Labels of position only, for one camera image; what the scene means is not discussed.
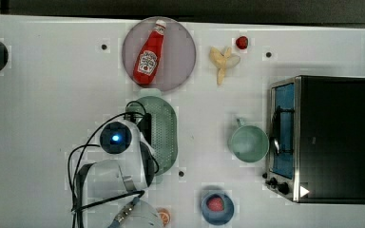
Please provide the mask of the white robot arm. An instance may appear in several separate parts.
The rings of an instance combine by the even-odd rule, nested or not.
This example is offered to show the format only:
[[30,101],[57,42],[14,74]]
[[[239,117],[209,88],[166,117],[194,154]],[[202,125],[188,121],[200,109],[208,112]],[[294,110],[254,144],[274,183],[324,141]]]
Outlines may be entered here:
[[151,116],[144,113],[134,123],[127,119],[129,115],[125,112],[109,119],[82,146],[96,147],[108,157],[75,167],[70,183],[78,228],[86,228],[85,210],[132,195],[142,196],[160,171],[150,144]]

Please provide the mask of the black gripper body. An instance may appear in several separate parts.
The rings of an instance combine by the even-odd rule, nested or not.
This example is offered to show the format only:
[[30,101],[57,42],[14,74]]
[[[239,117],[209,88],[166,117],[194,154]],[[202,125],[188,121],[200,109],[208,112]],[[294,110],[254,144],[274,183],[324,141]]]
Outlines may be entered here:
[[149,113],[128,112],[125,119],[136,124],[148,143],[152,143],[152,116]]

